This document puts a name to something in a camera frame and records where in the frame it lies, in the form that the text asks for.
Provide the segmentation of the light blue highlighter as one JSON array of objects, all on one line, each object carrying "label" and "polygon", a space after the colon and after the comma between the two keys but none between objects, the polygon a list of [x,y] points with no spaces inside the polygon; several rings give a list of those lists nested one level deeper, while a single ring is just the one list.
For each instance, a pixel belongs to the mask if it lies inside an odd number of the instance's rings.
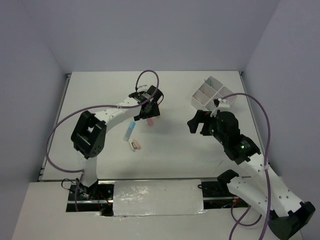
[{"label": "light blue highlighter", "polygon": [[132,135],[132,132],[133,132],[133,130],[134,130],[134,128],[135,128],[135,125],[136,125],[136,123],[135,123],[134,121],[131,121],[131,122],[130,122],[130,124],[129,124],[126,132],[125,132],[125,135],[124,135],[124,137],[123,137],[123,140],[124,140],[124,141],[127,142],[127,141],[130,139],[130,137],[131,137],[131,135]]}]

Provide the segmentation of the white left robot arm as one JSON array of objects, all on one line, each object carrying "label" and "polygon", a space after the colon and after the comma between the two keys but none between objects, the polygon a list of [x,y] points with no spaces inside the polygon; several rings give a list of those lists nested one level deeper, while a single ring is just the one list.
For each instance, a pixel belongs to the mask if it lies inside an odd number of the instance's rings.
[{"label": "white left robot arm", "polygon": [[91,200],[98,193],[97,159],[105,146],[106,134],[118,124],[132,119],[134,122],[160,115],[158,100],[164,94],[154,85],[148,90],[138,90],[116,105],[92,113],[81,113],[71,134],[73,147],[77,151],[78,163],[84,170],[79,181],[79,192]]}]

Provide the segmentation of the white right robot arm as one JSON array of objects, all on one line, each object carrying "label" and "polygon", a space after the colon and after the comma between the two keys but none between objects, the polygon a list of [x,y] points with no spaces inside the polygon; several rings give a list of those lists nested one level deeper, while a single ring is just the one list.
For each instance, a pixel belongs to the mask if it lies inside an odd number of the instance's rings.
[{"label": "white right robot arm", "polygon": [[239,122],[229,111],[197,110],[187,122],[194,134],[203,124],[200,134],[213,136],[227,157],[245,170],[253,185],[237,172],[229,169],[217,177],[217,190],[223,196],[236,195],[267,219],[267,225],[280,240],[288,240],[300,231],[315,212],[314,205],[295,195],[274,172],[264,165],[264,156],[258,146],[239,129]]}]

